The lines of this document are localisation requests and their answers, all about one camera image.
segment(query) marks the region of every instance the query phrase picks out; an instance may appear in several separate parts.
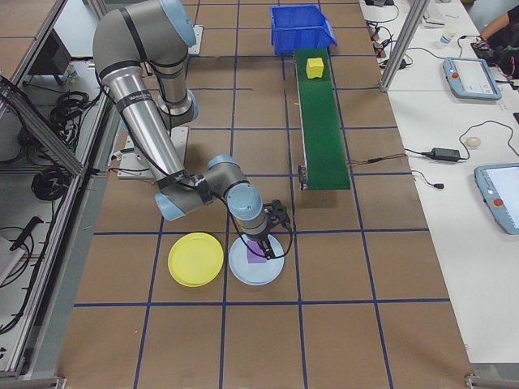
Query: wire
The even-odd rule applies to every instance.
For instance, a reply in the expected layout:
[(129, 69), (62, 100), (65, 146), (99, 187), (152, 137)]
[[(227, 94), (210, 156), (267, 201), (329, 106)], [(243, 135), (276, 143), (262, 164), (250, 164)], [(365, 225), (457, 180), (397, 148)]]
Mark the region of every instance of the wire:
[(430, 55), (432, 55), (434, 58), (438, 58), (438, 59), (445, 59), (445, 57), (440, 57), (439, 55), (436, 55), (434, 54), (432, 51), (429, 51), (427, 49), (424, 49), (423, 47), (408, 47), (407, 48), (408, 50), (423, 50), (423, 51), (427, 51)]
[[(236, 234), (239, 236), (239, 238), (242, 240), (242, 243), (245, 245), (245, 247), (247, 248), (247, 250), (249, 250), (252, 254), (254, 254), (255, 256), (257, 257), (260, 257), (260, 258), (265, 258), (265, 259), (268, 259), (266, 255), (264, 254), (260, 254), (260, 253), (256, 253), (248, 244), (247, 242), (245, 242), (245, 239), (243, 239), (243, 233), (240, 232), (239, 230), (239, 227), (238, 227), (238, 224), (236, 223), (236, 220), (234, 219), (234, 215), (232, 214), (232, 212), (230, 211), (229, 209), (229, 205), (227, 205), (227, 202), (220, 196), (218, 195), (217, 193), (215, 192), (211, 192), (211, 194), (216, 197), (217, 199), (219, 199), (225, 206), (225, 208), (227, 209), (227, 212), (229, 213), (230, 215), (230, 220), (233, 222), (233, 226), (234, 226), (234, 230), (236, 231)], [(271, 257), (270, 259), (279, 259), (279, 258), (283, 258), (285, 257), (286, 255), (288, 255), (288, 253), (290, 252), (290, 249), (292, 248), (292, 244), (294, 242), (294, 231), (288, 226), (288, 225), (284, 225), (285, 229), (289, 232), (289, 235), (290, 235), (290, 240), (289, 240), (289, 245), (287, 246), (286, 248), (286, 251), (281, 254), (281, 255), (277, 255), (275, 257)]]
[(70, 183), (70, 176), (62, 171), (62, 167), (55, 165), (34, 176), (31, 190), (40, 200), (54, 201), (66, 193)]
[(400, 9), (398, 8), (397, 4), (393, 4), (393, 6), (397, 9), (397, 14), (395, 15), (394, 18), (388, 19), (388, 20), (366, 20), (366, 21), (368, 23), (389, 23), (389, 22), (392, 22), (393, 20), (397, 20), (398, 16), (400, 15)]
[(512, 151), (514, 152), (514, 154), (516, 156), (519, 156), (519, 152), (512, 146), (512, 144), (510, 142), (512, 142), (512, 138), (513, 138), (513, 128), (511, 126), (507, 126), (506, 124), (503, 124), (501, 122), (497, 122), (495, 120), (486, 120), (485, 122), (483, 123), (479, 123), (479, 124), (475, 124), (473, 126), (470, 126), (467, 131), (465, 131), (463, 134), (460, 135), (460, 137), (458, 138), (458, 140), (460, 141), (461, 143), (461, 146), (463, 146), (463, 148), (465, 149), (465, 151), (467, 152), (467, 157), (466, 158), (462, 158), (463, 160), (468, 160), (470, 158), (470, 152), (469, 152), (469, 149), (467, 148), (467, 146), (463, 143), (463, 141), (461, 140), (461, 138), (463, 138), (465, 135), (467, 135), (467, 133), (472, 130), (473, 128), (476, 128), (476, 127), (481, 127), (481, 126), (484, 126), (485, 124), (487, 123), (494, 123), (494, 124), (498, 124), (500, 126), (503, 126), (503, 127), (506, 127), (510, 130), (510, 137), (508, 138), (508, 141), (507, 141), (507, 145), (508, 147), (510, 147), (512, 149)]
[(12, 164), (13, 162), (16, 162), (22, 155), (22, 152), (25, 150), (25, 147), (21, 146), (18, 150), (18, 154), (16, 156), (13, 156), (12, 158), (8, 160), (0, 160), (0, 165), (8, 165)]
[(390, 156), (379, 156), (376, 158), (370, 158), (369, 160), (347, 160), (351, 167), (359, 166), (359, 165), (368, 165), (374, 164), (376, 162), (381, 162), (382, 160), (395, 160), (397, 158), (407, 157), (407, 154), (404, 152), (398, 154), (392, 154)]
[(459, 38), (457, 38), (457, 47), (460, 48), (459, 58), (461, 58), (461, 55), (463, 55), (463, 46), (461, 46), (460, 40), (466, 39), (466, 38), (479, 38), (479, 35), (462, 35)]
[(440, 183), (440, 182), (437, 183), (437, 184), (433, 184), (432, 182), (429, 182), (425, 178), (425, 175), (421, 171), (419, 171), (419, 170), (411, 170), (411, 173), (418, 173), (420, 176), (422, 176), (422, 178), (425, 181), (425, 183), (428, 184), (429, 186), (433, 187), (433, 188), (436, 188), (436, 189), (443, 189), (443, 188), (445, 188), (445, 185)]
[(132, 173), (138, 173), (138, 172), (147, 172), (149, 169), (123, 169), (123, 168), (108, 168), (109, 172), (132, 172)]
[(52, 220), (49, 223), (49, 229), (47, 230), (47, 234), (45, 235), (45, 240), (44, 240), (45, 243), (43, 244), (40, 255), (38, 256), (38, 259), (34, 263), (34, 267), (32, 268), (32, 274), (31, 274), (31, 279), (29, 280), (29, 285), (27, 288), (25, 288), (25, 297), (24, 297), (24, 301), (22, 302), (22, 306), (20, 307), (18, 313), (12, 315), (13, 319), (9, 323), (7, 323), (5, 325), (0, 325), (0, 335), (6, 334), (10, 330), (12, 330), (16, 326), (16, 324), (18, 324), (20, 319), (24, 316), (25, 308), (27, 308), (29, 298), (31, 296), (32, 290), (36, 283), (36, 279), (38, 277), (38, 273), (40, 271), (41, 263), (43, 262), (43, 258), (45, 257), (45, 253), (47, 251), (47, 248), (49, 247), (50, 234), (54, 230), (57, 215), (65, 202), (65, 198), (66, 198), (65, 196), (62, 196), (62, 198), (59, 202), (59, 205), (58, 205), (58, 209), (56, 210), (55, 213), (53, 213)]
[[(11, 226), (11, 227), (2, 227), (0, 228), (0, 230), (5, 230), (5, 229), (18, 229), (20, 231), (24, 231), (23, 228), (21, 227), (15, 227), (15, 226)], [(29, 263), (29, 260), (31, 259), (32, 257), (32, 253), (34, 251), (34, 237), (32, 236), (32, 233), (30, 233), (28, 235), (28, 237), (30, 238), (31, 240), (31, 245), (30, 245), (30, 248), (27, 246), (27, 244), (25, 243), (22, 243), (22, 246), (24, 247), (25, 249), (25, 253), (27, 255), (27, 258), (26, 260), (24, 261), (24, 263), (22, 263), (22, 266), (20, 266), (18, 269), (12, 271), (7, 277), (6, 279), (4, 280), (4, 284), (0, 285), (0, 288), (5, 288), (7, 285), (9, 284), (12, 284), (13, 282), (15, 282), (17, 279), (19, 279), (22, 274), (25, 272), (25, 269), (27, 269), (28, 267), (28, 263)]]
[(413, 154), (418, 154), (418, 155), (420, 155), (420, 156), (423, 155), (422, 152), (416, 152), (415, 150), (411, 150), (410, 148), (404, 148), (404, 150), (406, 150), (407, 152), (412, 152)]

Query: black cable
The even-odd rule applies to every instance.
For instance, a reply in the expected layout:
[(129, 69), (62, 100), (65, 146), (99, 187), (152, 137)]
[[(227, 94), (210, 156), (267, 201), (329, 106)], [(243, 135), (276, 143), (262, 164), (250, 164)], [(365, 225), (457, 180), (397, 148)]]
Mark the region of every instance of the black cable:
[(109, 172), (132, 172), (132, 173), (139, 173), (139, 172), (147, 172), (149, 169), (122, 169), (122, 168), (108, 168)]
[(426, 178), (425, 178), (425, 174), (423, 174), (421, 171), (419, 170), (411, 170), (412, 173), (418, 173), (420, 176), (422, 176), (423, 180), (425, 181), (426, 184), (428, 184), (430, 187), (433, 187), (433, 188), (436, 188), (436, 189), (443, 189), (445, 188), (445, 185), (442, 184), (441, 182), (438, 182), (436, 184), (433, 184), (432, 182), (429, 182)]
[[(232, 214), (232, 212), (230, 211), (229, 209), (229, 205), (227, 205), (227, 202), (221, 197), (219, 196), (217, 193), (214, 193), (214, 192), (211, 192), (212, 195), (214, 197), (216, 197), (217, 199), (219, 199), (225, 206), (225, 208), (227, 209), (227, 212), (229, 213), (230, 215), (230, 219), (231, 221), (233, 222), (233, 226), (234, 226), (234, 230), (236, 231), (236, 234), (240, 237), (240, 239), (242, 240), (242, 243), (245, 245), (245, 247), (252, 253), (254, 254), (255, 256), (257, 257), (260, 257), (260, 258), (265, 258), (265, 259), (268, 259), (266, 255), (264, 254), (259, 254), (259, 253), (256, 253), (248, 244), (247, 242), (245, 242), (245, 239), (243, 239), (243, 234), (240, 230), (239, 230), (239, 227), (238, 227), (238, 224), (236, 223), (236, 220), (234, 219), (234, 215)], [(290, 249), (292, 248), (292, 243), (294, 241), (294, 231), (292, 231), (292, 229), (289, 227), (289, 226), (284, 226), (285, 229), (289, 232), (289, 235), (290, 235), (290, 240), (289, 240), (289, 245), (287, 246), (287, 249), (286, 251), (281, 254), (281, 255), (277, 255), (275, 257), (271, 257), (270, 259), (279, 259), (279, 258), (283, 258), (285, 257), (286, 255), (288, 255), (288, 253), (290, 252)]]
[(0, 165), (8, 165), (12, 164), (13, 162), (16, 162), (22, 155), (22, 152), (25, 150), (25, 147), (21, 146), (18, 150), (18, 154), (16, 156), (13, 156), (12, 158), (8, 160), (0, 160)]
[[(5, 230), (5, 229), (18, 229), (20, 231), (24, 231), (23, 228), (21, 227), (15, 227), (15, 226), (10, 226), (10, 227), (2, 227), (0, 228), (0, 230)], [(29, 247), (27, 246), (27, 244), (25, 243), (22, 243), (22, 246), (25, 248), (25, 253), (27, 255), (27, 258), (25, 259), (24, 263), (22, 263), (22, 266), (20, 266), (18, 269), (12, 271), (7, 277), (6, 279), (4, 280), (4, 284), (0, 285), (0, 288), (5, 288), (7, 285), (9, 284), (12, 284), (13, 282), (15, 282), (17, 279), (19, 279), (22, 274), (25, 272), (25, 269), (27, 269), (28, 267), (28, 263), (32, 257), (32, 253), (34, 252), (34, 247), (35, 247), (35, 244), (34, 244), (34, 237), (32, 236), (32, 233), (30, 233), (28, 235), (28, 238), (30, 238), (31, 240), (31, 247), (29, 249)]]
[(459, 38), (457, 38), (457, 47), (460, 48), (460, 55), (459, 58), (461, 58), (461, 55), (463, 54), (463, 46), (461, 46), (460, 40), (466, 39), (466, 38), (478, 38), (479, 35), (462, 35)]
[(500, 126), (503, 126), (503, 127), (506, 127), (510, 130), (510, 137), (508, 138), (508, 141), (507, 141), (507, 145), (508, 147), (510, 147), (512, 149), (512, 151), (514, 152), (514, 154), (516, 156), (519, 156), (519, 152), (512, 146), (512, 144), (510, 142), (512, 142), (512, 138), (513, 138), (513, 128), (511, 126), (507, 126), (506, 124), (503, 124), (501, 122), (497, 122), (495, 120), (486, 120), (485, 122), (483, 123), (479, 123), (479, 124), (475, 124), (473, 126), (470, 126), (467, 131), (465, 131), (463, 134), (460, 135), (460, 137), (458, 138), (458, 140), (460, 141), (461, 143), (461, 146), (463, 146), (463, 148), (465, 149), (465, 151), (467, 152), (467, 157), (466, 158), (461, 158), (462, 160), (468, 160), (470, 158), (470, 152), (469, 152), (469, 149), (467, 148), (467, 146), (461, 141), (461, 138), (463, 138), (465, 135), (467, 135), (467, 133), (472, 130), (473, 128), (476, 128), (476, 127), (480, 127), (480, 126), (484, 126), (485, 124), (487, 123), (495, 123), (495, 124), (498, 124)]
[(445, 57), (440, 57), (439, 55), (436, 55), (434, 54), (432, 51), (429, 51), (427, 49), (424, 49), (423, 47), (408, 47), (407, 48), (408, 50), (423, 50), (423, 51), (427, 51), (430, 55), (432, 55), (434, 58), (438, 58), (438, 59), (445, 59)]
[(423, 152), (416, 152), (415, 150), (411, 150), (410, 148), (404, 148), (407, 152), (412, 152), (413, 154), (418, 154), (420, 156), (423, 155)]
[(64, 173), (60, 166), (55, 165), (34, 176), (31, 190), (40, 200), (54, 201), (66, 193), (70, 183), (68, 173)]
[(31, 296), (32, 290), (34, 288), (34, 284), (36, 283), (36, 279), (37, 279), (38, 273), (40, 271), (41, 263), (43, 261), (43, 258), (45, 257), (47, 248), (49, 247), (49, 238), (50, 238), (50, 234), (54, 230), (54, 225), (56, 224), (56, 219), (57, 219), (56, 216), (58, 215), (59, 210), (62, 208), (64, 202), (65, 202), (65, 196), (62, 196), (60, 203), (58, 205), (58, 209), (56, 210), (56, 214), (53, 215), (53, 218), (49, 223), (49, 229), (47, 230), (47, 234), (45, 235), (45, 240), (44, 240), (45, 243), (43, 244), (40, 255), (38, 256), (38, 259), (37, 259), (36, 263), (34, 263), (34, 267), (32, 268), (31, 279), (29, 280), (28, 287), (25, 289), (25, 297), (24, 297), (24, 301), (22, 302), (22, 306), (20, 307), (18, 313), (12, 315), (13, 319), (9, 323), (7, 323), (5, 325), (0, 325), (0, 335), (3, 335), (5, 333), (9, 332), (10, 330), (12, 330), (16, 326), (16, 324), (18, 324), (20, 319), (24, 316), (25, 309), (27, 308), (29, 298)]
[(22, 266), (20, 266), (18, 269), (13, 271), (5, 280), (2, 285), (0, 285), (0, 288), (5, 288), (6, 286), (9, 286), (16, 282), (17, 279), (19, 279), (24, 273), (25, 270), (28, 268), (29, 261), (32, 257), (32, 249), (29, 249), (28, 246), (25, 243), (22, 243), (22, 246), (25, 249), (25, 252), (27, 253), (27, 258), (25, 259)]

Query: white cup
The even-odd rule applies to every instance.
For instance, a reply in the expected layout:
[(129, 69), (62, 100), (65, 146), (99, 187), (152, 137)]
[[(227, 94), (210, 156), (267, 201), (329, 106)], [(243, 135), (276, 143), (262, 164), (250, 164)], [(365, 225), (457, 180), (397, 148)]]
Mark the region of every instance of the white cup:
[(448, 45), (457, 34), (457, 28), (454, 26), (445, 26), (441, 33), (440, 42), (444, 45)]

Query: floor tile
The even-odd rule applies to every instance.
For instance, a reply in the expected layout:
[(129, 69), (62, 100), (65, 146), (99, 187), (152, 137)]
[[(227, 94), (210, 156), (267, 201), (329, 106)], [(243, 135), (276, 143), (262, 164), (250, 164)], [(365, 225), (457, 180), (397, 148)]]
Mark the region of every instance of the floor tile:
[(358, 4), (321, 4), (321, 10), (333, 27), (365, 27), (364, 15)]
[(195, 91), (199, 116), (190, 126), (230, 128), (233, 114), (233, 91)]
[(298, 4), (319, 4), (319, 0), (280, 0), (281, 5), (298, 5)]
[(331, 55), (368, 55), (374, 59), (373, 45), (365, 27), (334, 28), (333, 34), (337, 39), (337, 46), (330, 46)]
[(448, 298), (429, 232), (367, 233), (376, 296)]
[(240, 28), (270, 28), (270, 5), (240, 5)]
[(282, 66), (279, 58), (238, 58), (236, 86), (253, 90), (282, 91)]
[(198, 11), (197, 24), (206, 28), (236, 28), (238, 7), (230, 5), (203, 5)]
[(223, 387), (301, 388), (298, 325), (297, 306), (229, 306)]
[(240, 4), (270, 4), (271, 6), (277, 6), (277, 0), (240, 0)]
[(333, 75), (337, 88), (378, 88), (380, 69), (372, 57), (333, 57)]
[(151, 181), (121, 180), (111, 173), (96, 231), (158, 231), (161, 212), (155, 203), (157, 192)]
[(189, 88), (234, 88), (234, 59), (191, 58), (186, 84)]
[[(275, 235), (276, 239), (283, 246), (283, 250), (288, 250), (289, 236)], [(239, 237), (236, 234), (229, 236), (229, 246)], [(295, 243), (289, 254), (285, 256), (285, 265), (281, 274), (271, 283), (262, 286), (250, 286), (238, 280), (227, 267), (227, 301), (297, 301), (298, 288), (295, 272)]]
[(37, 36), (56, 0), (2, 0), (0, 37)]
[(189, 20), (193, 23), (193, 24), (196, 24), (196, 20), (197, 20), (197, 17), (196, 17), (196, 14), (197, 14), (197, 11), (198, 11), (198, 5), (184, 5), (184, 9), (186, 10), (186, 13), (187, 15), (189, 16)]
[(449, 303), (383, 304), (380, 317), (395, 387), (465, 387), (471, 369)]
[(133, 387), (145, 313), (145, 307), (75, 308), (57, 367), (66, 386)]
[(352, 190), (300, 190), (295, 178), (294, 192), (298, 231), (359, 228)]
[(207, 4), (238, 4), (238, 0), (199, 0), (200, 5)]
[[(381, 156), (405, 153), (400, 133), (396, 128), (346, 130), (348, 151), (351, 160), (369, 160)], [(368, 165), (352, 165), (354, 173), (409, 172), (406, 156), (393, 160), (382, 160)]]
[(147, 301), (157, 238), (94, 236), (76, 301)]
[(339, 91), (339, 102), (344, 126), (395, 126), (391, 103), (386, 93), (377, 89)]
[[(212, 234), (221, 244), (225, 257), (225, 235)], [(161, 249), (157, 261), (155, 282), (153, 284), (154, 302), (219, 302), (223, 298), (223, 268), (210, 283), (196, 288), (180, 285), (168, 270), (168, 257), (171, 248), (182, 235), (162, 235)]]
[(238, 33), (238, 55), (274, 55), (270, 43), (270, 30), (240, 30)]
[(373, 298), (360, 233), (299, 234), (298, 257), (304, 301)]
[(284, 130), (236, 130), (233, 157), (245, 174), (288, 174), (288, 135)]
[(218, 387), (220, 342), (220, 306), (153, 307), (139, 388)]
[(373, 305), (304, 306), (308, 386), (387, 389)]
[(186, 169), (201, 174), (208, 162), (220, 154), (230, 154), (230, 130), (190, 130), (187, 138)]
[(0, 52), (9, 53), (0, 58), (0, 70), (4, 77), (10, 79), (15, 74), (33, 43), (32, 38), (0, 39)]
[(265, 90), (236, 91), (235, 128), (286, 128), (285, 95)]
[(365, 229), (427, 228), (411, 175), (356, 177), (355, 185)]
[(236, 30), (204, 30), (200, 55), (224, 57), (236, 54)]

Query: conveyor belt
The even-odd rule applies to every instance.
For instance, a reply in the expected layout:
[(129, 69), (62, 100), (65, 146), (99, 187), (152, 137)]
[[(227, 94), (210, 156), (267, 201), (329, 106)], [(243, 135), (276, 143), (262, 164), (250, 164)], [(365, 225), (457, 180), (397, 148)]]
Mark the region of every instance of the conveyor belt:
[[(319, 57), (324, 63), (323, 77), (308, 79), (307, 59)], [(296, 50), (295, 63), (307, 169), (306, 189), (349, 189), (344, 138), (337, 117), (328, 53), (326, 49)]]

